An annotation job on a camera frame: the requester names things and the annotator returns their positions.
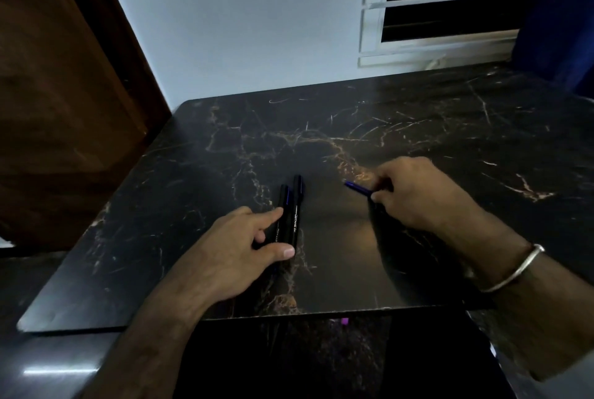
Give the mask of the short black pen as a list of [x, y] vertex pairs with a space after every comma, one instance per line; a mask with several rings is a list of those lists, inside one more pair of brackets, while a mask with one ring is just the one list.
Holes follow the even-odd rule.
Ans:
[[286, 184], [282, 184], [280, 186], [278, 208], [282, 208], [283, 214], [274, 224], [275, 226], [274, 226], [274, 232], [273, 232], [273, 242], [275, 242], [275, 243], [285, 242], [286, 221], [287, 221], [287, 213], [289, 211], [290, 196], [291, 196], [290, 187]]

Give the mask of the long black pen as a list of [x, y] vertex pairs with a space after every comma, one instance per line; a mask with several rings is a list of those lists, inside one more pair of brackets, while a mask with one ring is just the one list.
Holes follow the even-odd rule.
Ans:
[[303, 202], [303, 198], [305, 196], [304, 189], [305, 183], [303, 181], [303, 177], [301, 175], [296, 175], [293, 179], [293, 189], [292, 189], [292, 210], [291, 210], [291, 220], [290, 220], [290, 228], [291, 231], [291, 245], [296, 250], [298, 246], [298, 236], [299, 236], [299, 222], [301, 217], [301, 206]]

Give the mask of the white framed window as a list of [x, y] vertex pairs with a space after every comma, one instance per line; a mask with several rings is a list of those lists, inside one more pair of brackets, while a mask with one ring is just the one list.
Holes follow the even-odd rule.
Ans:
[[358, 66], [412, 72], [509, 59], [531, 0], [362, 0]]

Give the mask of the silver bangle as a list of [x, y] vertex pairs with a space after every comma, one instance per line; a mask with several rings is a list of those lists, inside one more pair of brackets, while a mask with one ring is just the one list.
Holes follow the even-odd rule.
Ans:
[[512, 268], [504, 270], [500, 274], [498, 281], [490, 280], [486, 274], [479, 272], [478, 269], [470, 267], [466, 277], [479, 286], [479, 291], [483, 294], [494, 294], [507, 286], [515, 283], [524, 274], [525, 271], [533, 264], [533, 262], [542, 254], [546, 253], [544, 246], [531, 243], [528, 249], [521, 252], [521, 255], [516, 256], [516, 263]]

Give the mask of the person's left forearm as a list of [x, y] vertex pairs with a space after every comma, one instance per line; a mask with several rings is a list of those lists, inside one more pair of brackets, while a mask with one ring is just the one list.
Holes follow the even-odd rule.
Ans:
[[215, 303], [242, 292], [222, 275], [170, 272], [150, 293], [78, 399], [172, 399], [183, 352]]

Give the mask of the blue curtain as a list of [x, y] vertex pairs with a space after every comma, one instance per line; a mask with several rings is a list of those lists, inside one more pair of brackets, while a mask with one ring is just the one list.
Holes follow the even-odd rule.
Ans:
[[533, 0], [511, 66], [594, 99], [594, 0]]

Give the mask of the person's left hand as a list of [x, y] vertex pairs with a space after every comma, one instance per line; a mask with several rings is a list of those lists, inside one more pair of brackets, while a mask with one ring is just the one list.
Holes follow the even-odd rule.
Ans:
[[282, 214], [278, 207], [254, 213], [243, 206], [217, 219], [168, 273], [176, 294], [189, 303], [212, 305], [244, 292], [274, 264], [255, 259], [263, 246], [254, 245], [255, 233], [273, 226]]

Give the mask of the brown wooden door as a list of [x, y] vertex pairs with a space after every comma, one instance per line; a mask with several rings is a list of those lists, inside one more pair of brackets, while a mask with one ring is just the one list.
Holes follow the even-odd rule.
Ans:
[[71, 249], [171, 115], [119, 0], [0, 0], [0, 239]]

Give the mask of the person's right hand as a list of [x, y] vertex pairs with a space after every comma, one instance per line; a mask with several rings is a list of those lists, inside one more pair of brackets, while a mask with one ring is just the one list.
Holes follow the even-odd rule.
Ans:
[[428, 158], [401, 156], [381, 164], [374, 190], [396, 195], [386, 212], [407, 227], [433, 233], [471, 267], [497, 279], [530, 243], [482, 208]]

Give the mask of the person's right forearm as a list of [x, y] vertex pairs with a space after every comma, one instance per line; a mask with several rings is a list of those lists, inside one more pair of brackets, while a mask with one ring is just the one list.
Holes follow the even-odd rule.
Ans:
[[507, 351], [533, 379], [553, 379], [594, 353], [594, 286], [546, 253], [515, 283], [483, 295]]

